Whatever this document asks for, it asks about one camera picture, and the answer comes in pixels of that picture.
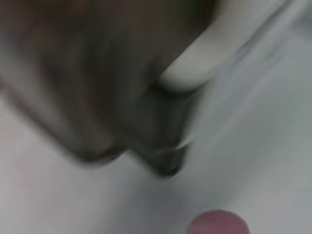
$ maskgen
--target skin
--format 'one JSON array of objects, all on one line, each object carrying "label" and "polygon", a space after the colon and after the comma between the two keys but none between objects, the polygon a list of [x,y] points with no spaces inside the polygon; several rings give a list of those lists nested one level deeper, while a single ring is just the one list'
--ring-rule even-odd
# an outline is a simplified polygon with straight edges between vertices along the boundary
[{"label": "skin", "polygon": [[228,211],[208,211],[196,217],[187,234],[250,234],[246,222]]}]

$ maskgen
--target pink object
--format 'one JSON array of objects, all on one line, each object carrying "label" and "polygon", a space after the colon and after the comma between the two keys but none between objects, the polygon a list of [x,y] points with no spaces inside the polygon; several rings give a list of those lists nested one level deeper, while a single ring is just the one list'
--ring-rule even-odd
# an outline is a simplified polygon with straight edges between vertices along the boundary
[{"label": "pink object", "polygon": [[250,234],[246,222],[228,211],[208,211],[191,223],[187,234]]}]

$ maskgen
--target white surface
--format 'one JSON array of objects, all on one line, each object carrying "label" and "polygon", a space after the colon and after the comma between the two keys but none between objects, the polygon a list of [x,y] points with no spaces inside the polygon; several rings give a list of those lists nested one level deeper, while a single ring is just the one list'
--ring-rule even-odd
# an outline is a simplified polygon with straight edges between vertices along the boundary
[{"label": "white surface", "polygon": [[1,100],[0,233],[182,234],[213,208],[237,212],[252,234],[310,233],[312,43],[291,35],[284,48],[274,68],[243,86],[235,110],[224,101],[206,118],[204,104],[206,122],[171,180],[129,155],[81,167]]}]

